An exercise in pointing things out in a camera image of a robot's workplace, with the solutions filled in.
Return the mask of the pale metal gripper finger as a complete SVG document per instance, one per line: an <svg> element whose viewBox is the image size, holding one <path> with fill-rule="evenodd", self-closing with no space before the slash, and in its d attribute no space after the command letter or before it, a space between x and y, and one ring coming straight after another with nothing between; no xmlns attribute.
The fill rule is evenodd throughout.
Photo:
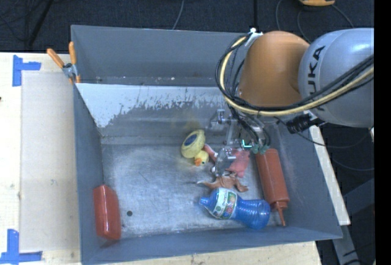
<svg viewBox="0 0 391 265"><path fill-rule="evenodd" d="M211 168L211 173L218 176L227 176L230 174L230 163L229 162L215 162Z"/></svg>
<svg viewBox="0 0 391 265"><path fill-rule="evenodd" d="M233 150L222 148L217 153L218 164L231 164L236 160L236 155L232 153Z"/></svg>

